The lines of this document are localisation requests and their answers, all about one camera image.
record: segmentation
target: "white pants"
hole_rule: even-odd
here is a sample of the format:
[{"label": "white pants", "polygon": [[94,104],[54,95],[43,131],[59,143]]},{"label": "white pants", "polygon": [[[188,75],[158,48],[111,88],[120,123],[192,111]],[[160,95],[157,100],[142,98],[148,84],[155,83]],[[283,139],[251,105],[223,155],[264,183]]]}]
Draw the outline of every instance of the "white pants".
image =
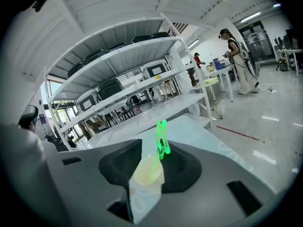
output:
[{"label": "white pants", "polygon": [[250,91],[257,91],[257,89],[255,88],[256,80],[251,75],[242,57],[237,54],[233,56],[233,59],[235,60],[237,73],[240,79],[241,86],[239,92],[241,94],[247,94]]}]

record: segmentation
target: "red tape line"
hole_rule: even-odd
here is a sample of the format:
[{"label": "red tape line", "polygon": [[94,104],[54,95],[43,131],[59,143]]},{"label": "red tape line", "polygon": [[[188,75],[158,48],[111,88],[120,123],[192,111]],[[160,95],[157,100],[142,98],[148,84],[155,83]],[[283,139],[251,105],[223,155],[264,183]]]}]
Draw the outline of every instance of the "red tape line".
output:
[{"label": "red tape line", "polygon": [[239,133],[237,131],[233,131],[233,130],[230,130],[230,129],[227,129],[227,128],[224,128],[224,127],[221,127],[221,126],[216,126],[216,127],[220,128],[220,129],[223,129],[223,130],[226,130],[226,131],[229,131],[229,132],[232,132],[232,133],[235,133],[235,134],[239,134],[239,135],[247,137],[247,138],[251,138],[253,140],[259,140],[259,139],[255,138],[255,137],[252,137],[252,136],[249,136],[249,135],[246,135],[246,134],[242,134],[242,133]]}]

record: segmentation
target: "green glowing object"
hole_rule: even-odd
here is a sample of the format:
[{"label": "green glowing object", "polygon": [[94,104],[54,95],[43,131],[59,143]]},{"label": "green glowing object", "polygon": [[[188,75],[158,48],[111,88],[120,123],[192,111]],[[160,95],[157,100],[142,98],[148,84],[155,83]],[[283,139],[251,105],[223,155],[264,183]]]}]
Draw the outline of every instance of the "green glowing object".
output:
[{"label": "green glowing object", "polygon": [[166,128],[167,128],[167,122],[166,120],[163,120],[162,123],[160,121],[157,122],[157,156],[155,157],[155,164],[153,165],[152,172],[151,172],[151,181],[153,178],[153,175],[155,173],[156,165],[158,159],[162,160],[164,157],[164,154],[170,154],[170,147],[169,142],[166,137]]}]

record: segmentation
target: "glass door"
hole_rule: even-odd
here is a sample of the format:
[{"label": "glass door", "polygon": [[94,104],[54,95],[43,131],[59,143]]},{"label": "glass door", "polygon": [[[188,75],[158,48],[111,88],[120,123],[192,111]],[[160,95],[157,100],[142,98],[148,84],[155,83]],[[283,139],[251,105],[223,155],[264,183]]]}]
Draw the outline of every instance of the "glass door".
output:
[{"label": "glass door", "polygon": [[275,58],[273,47],[261,22],[241,29],[240,33],[255,61]]}]

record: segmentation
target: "white metal shelf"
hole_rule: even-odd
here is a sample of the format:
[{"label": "white metal shelf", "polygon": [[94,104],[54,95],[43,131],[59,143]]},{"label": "white metal shelf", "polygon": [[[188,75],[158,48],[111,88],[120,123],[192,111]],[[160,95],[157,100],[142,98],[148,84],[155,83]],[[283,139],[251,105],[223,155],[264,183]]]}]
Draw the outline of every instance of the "white metal shelf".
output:
[{"label": "white metal shelf", "polygon": [[183,69],[181,69],[181,70],[173,69],[173,70],[164,72],[158,76],[155,76],[153,78],[144,80],[138,84],[132,85],[131,87],[124,89],[121,92],[118,92],[105,100],[102,100],[98,104],[92,106],[90,109],[80,113],[76,118],[72,119],[60,130],[61,130],[61,132],[64,132],[65,130],[71,128],[72,126],[74,126],[80,122],[83,122],[96,114],[101,114],[103,111],[107,110],[108,107],[113,106],[115,104],[119,104],[119,103],[121,103],[121,101],[125,100],[126,98],[133,96],[137,93],[140,93],[157,84],[160,84],[161,82],[164,82],[164,81],[168,80],[169,78],[172,78],[175,75],[177,75],[183,71],[184,71]]},{"label": "white metal shelf", "polygon": [[164,58],[177,40],[180,40],[179,36],[151,39],[112,51],[77,71],[61,85],[49,101],[76,100],[87,90],[110,78]]},{"label": "white metal shelf", "polygon": [[[176,96],[144,113],[138,114],[135,117],[95,135],[88,143],[91,147],[99,147],[120,142],[121,139],[128,139],[133,135],[155,126],[157,121],[162,121],[176,115],[204,97],[205,93]],[[188,113],[185,113],[184,115],[194,119],[201,127],[205,127],[210,122],[210,119],[197,115]]]},{"label": "white metal shelf", "polygon": [[152,35],[159,31],[162,22],[162,17],[142,17],[102,28],[70,47],[53,63],[47,74],[68,79],[68,71],[92,52],[99,49],[107,51],[124,42],[130,44],[133,37]]}]

